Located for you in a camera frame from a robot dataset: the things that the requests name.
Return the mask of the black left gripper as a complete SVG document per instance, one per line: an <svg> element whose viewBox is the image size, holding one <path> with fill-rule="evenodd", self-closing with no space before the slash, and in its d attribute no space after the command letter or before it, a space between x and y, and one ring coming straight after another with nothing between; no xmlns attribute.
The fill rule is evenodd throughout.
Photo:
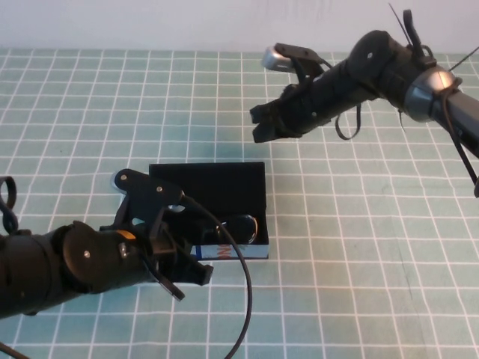
<svg viewBox="0 0 479 359"><path fill-rule="evenodd" d="M205 286L210 283L213 267L204 265L190 251L205 245L216 236L216 225L172 223L150 229L146 224L132 225L135 236L130 248L130 282L153 283L158 279L170 283Z"/></svg>

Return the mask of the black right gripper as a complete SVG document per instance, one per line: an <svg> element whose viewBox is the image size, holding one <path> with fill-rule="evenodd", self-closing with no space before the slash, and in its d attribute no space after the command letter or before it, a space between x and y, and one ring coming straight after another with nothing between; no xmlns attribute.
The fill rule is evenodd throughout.
<svg viewBox="0 0 479 359"><path fill-rule="evenodd" d="M338 115L335 80L325 74L288 85L279 99L249 110L255 143L299 138Z"/></svg>

